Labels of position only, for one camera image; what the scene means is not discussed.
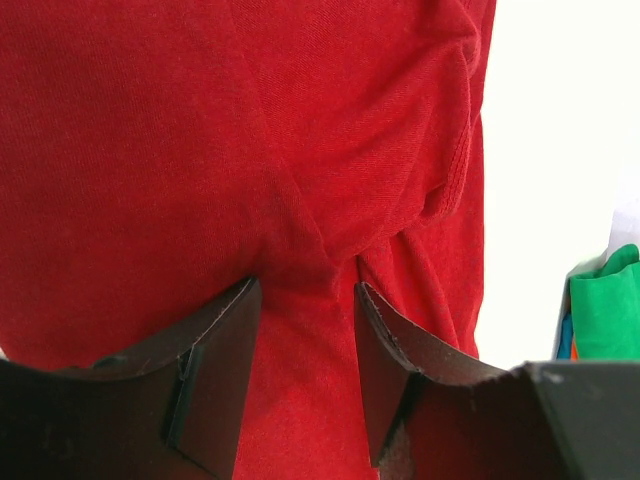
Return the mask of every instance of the green cloth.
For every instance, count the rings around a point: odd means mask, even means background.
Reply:
[[[579,359],[640,360],[640,255],[627,245],[599,270],[570,279]]]

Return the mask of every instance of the white background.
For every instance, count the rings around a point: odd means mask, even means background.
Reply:
[[[567,274],[607,248],[620,173],[640,163],[638,22],[637,0],[498,1],[476,332],[488,363],[549,359]]]

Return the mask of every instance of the red cloth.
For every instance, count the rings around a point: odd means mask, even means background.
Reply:
[[[353,284],[476,354],[494,0],[0,4],[0,345],[87,365],[264,288],[238,479],[373,479]]]

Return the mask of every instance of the red shirt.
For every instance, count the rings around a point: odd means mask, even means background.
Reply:
[[[477,353],[494,8],[2,2],[2,348],[88,365],[257,275],[235,478],[376,478],[353,285]]]

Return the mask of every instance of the folded green cloth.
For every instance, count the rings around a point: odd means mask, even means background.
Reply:
[[[578,357],[640,360],[640,255],[627,245],[569,281]]]

